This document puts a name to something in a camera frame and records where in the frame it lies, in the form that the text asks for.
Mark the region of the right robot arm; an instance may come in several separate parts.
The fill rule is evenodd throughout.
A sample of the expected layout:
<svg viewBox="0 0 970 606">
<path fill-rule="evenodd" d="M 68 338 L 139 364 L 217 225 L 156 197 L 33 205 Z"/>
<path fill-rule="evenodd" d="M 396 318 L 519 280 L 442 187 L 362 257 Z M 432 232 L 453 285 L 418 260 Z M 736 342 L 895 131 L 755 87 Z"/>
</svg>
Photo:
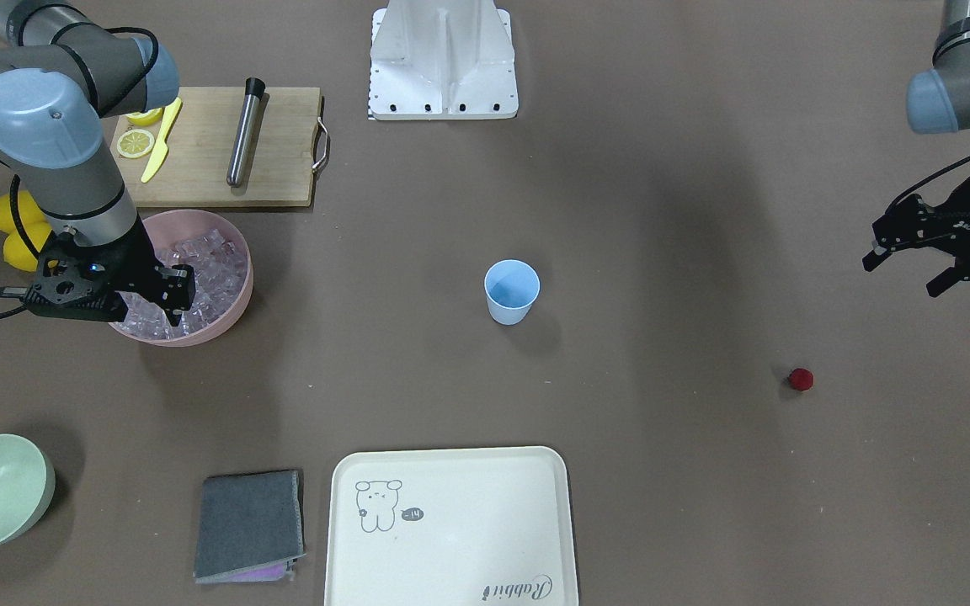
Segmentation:
<svg viewBox="0 0 970 606">
<path fill-rule="evenodd" d="M 131 292 L 178 325 L 194 270 L 158 260 L 103 127 L 169 106 L 176 61 L 151 31 L 105 29 L 67 1 L 0 1 L 0 38 L 0 164 L 10 196 L 27 187 L 51 228 L 31 284 L 0 298 L 19 313 L 122 322 Z"/>
</svg>

